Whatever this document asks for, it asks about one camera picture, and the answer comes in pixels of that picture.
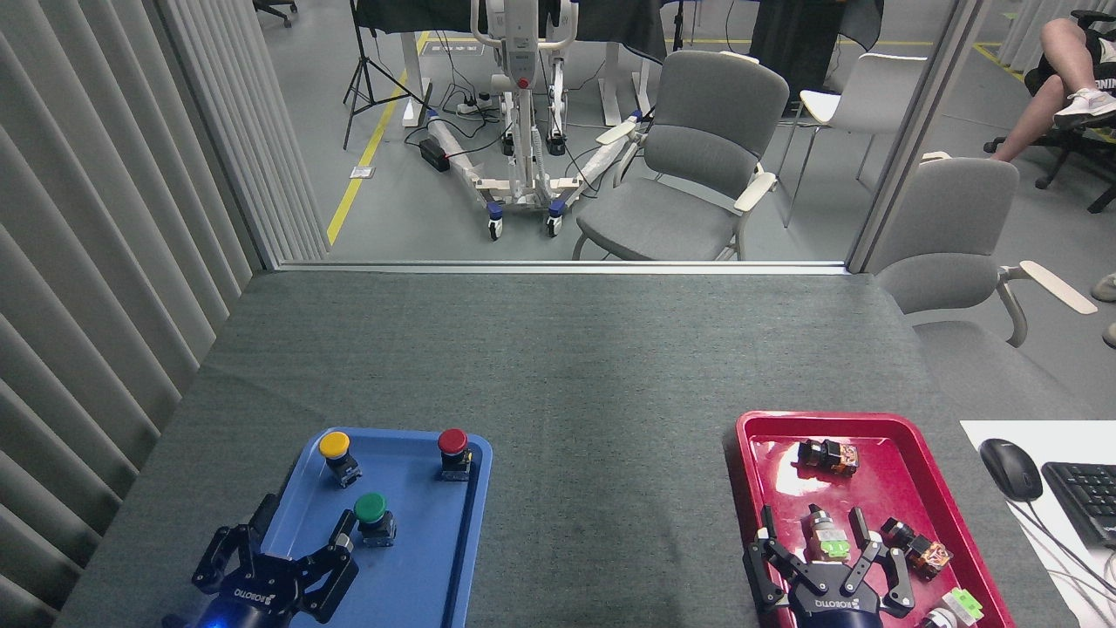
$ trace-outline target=person's leg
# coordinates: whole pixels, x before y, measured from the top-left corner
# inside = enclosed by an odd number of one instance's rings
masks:
[[[1061,77],[1069,106],[1054,114],[1062,128],[1097,122],[1116,115],[1116,98],[1097,89],[1093,66],[1100,58],[1101,44],[1087,36],[1071,20],[1059,18],[1042,26],[1042,54]]]
[[[1042,26],[1042,54],[1054,67],[1066,93],[1079,89],[1096,89],[1093,76],[1095,60],[1085,45],[1085,31],[1072,20],[1058,18]]]
[[[1054,114],[1066,106],[1066,86],[1058,75],[1054,75],[1039,87],[1039,90],[1027,104],[1016,126],[990,157],[997,161],[1011,161],[1050,129]]]

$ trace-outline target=black office chair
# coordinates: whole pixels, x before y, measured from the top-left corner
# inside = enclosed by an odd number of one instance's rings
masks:
[[[1116,17],[1100,11],[1086,11],[1079,9],[1070,11],[1069,15],[1077,18],[1077,26],[1086,30],[1094,30],[1095,32],[1099,31],[1090,28],[1094,23],[1116,21]],[[1116,62],[1098,64],[1094,66],[1093,71],[1098,81],[1105,79],[1108,80],[1108,83],[1100,83],[1101,85],[1107,84],[1114,86],[1113,88],[1106,88],[1105,91],[1116,96]],[[1043,56],[1039,60],[1039,66],[1023,76],[1023,85],[1027,86],[1027,90],[1030,91],[1031,95],[1035,95],[1038,93],[1039,88],[1042,87],[1046,79],[1052,74],[1055,74],[1054,68],[1050,67],[1049,61],[1047,61]],[[1071,153],[1084,155],[1089,161],[1099,164],[1106,172],[1110,172],[1116,168],[1116,144],[1104,138],[1088,137],[1085,135],[1087,128],[1107,128],[1113,126],[1113,124],[1112,118],[1106,118],[1096,123],[1083,124],[1068,129],[1051,128],[1046,135],[1032,142],[1032,146],[1051,146],[1061,148],[1054,166],[1045,176],[1040,176],[1035,181],[1035,186],[1040,190],[1047,189]],[[991,142],[985,143],[984,152],[994,153],[995,148],[1003,143],[1004,138],[1006,137],[997,137]],[[1089,213],[1100,213],[1113,199],[1116,199],[1116,183],[1110,185],[1108,190],[1097,197],[1097,200],[1093,201],[1093,203],[1088,206]]]
[[[276,6],[289,6],[290,12],[298,12],[298,4],[295,4],[295,0],[252,0],[252,7],[254,7],[257,11],[263,11],[264,13],[271,13],[277,18],[282,18],[282,25],[290,28],[290,18],[287,17],[287,13],[275,9]]]

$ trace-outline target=light stand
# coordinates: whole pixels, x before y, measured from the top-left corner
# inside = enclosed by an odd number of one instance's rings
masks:
[[[349,133],[353,131],[354,117],[371,109],[376,105],[383,105],[384,103],[391,103],[392,100],[398,100],[401,98],[414,98],[415,100],[422,104],[422,108],[420,108],[419,110],[419,119],[422,119],[422,117],[426,115],[426,110],[430,108],[430,94],[433,87],[432,85],[427,85],[426,93],[423,94],[422,97],[420,97],[415,95],[415,93],[412,91],[411,89],[407,89],[406,85],[403,85],[402,83],[396,80],[395,77],[391,75],[391,73],[388,73],[381,66],[376,65],[376,62],[373,61],[368,57],[368,55],[364,51],[364,38],[360,36],[360,20],[357,17],[356,12],[356,0],[349,0],[349,9],[353,11],[353,28],[356,30],[356,46],[360,51],[360,60],[357,61],[356,69],[353,71],[353,78],[349,80],[348,89],[345,90],[345,97],[341,98],[341,103],[346,103],[348,102],[349,94],[353,94],[353,103],[349,105],[348,125],[346,125],[345,127],[345,142],[341,144],[343,149],[348,149],[348,137]],[[386,76],[392,83],[397,85],[400,89],[403,89],[403,94],[400,94],[397,96],[392,96],[389,98],[384,98],[382,100],[377,100],[372,91],[372,76],[368,73],[369,67],[372,67],[379,74]],[[365,93],[360,91],[362,78],[364,83]],[[356,103],[357,98],[363,99],[365,104],[357,107]]]

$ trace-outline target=vertical blinds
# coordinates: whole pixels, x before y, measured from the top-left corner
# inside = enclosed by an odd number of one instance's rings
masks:
[[[61,608],[251,278],[238,232],[270,267],[327,244],[250,2],[2,13],[0,626],[23,628]]]
[[[251,2],[161,4],[266,261],[321,259],[329,243]]]

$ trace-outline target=black cloth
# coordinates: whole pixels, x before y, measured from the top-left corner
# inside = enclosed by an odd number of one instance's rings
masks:
[[[789,0],[767,0],[787,2]],[[884,0],[847,0],[837,32],[870,50],[879,40],[879,25],[884,21]]]
[[[658,62],[666,58],[662,0],[581,0],[577,38],[581,41],[616,41],[628,50]],[[557,13],[554,0],[540,0],[539,26]],[[481,31],[488,30],[481,2]],[[357,25],[383,32],[452,30],[470,32],[469,0],[357,0]]]

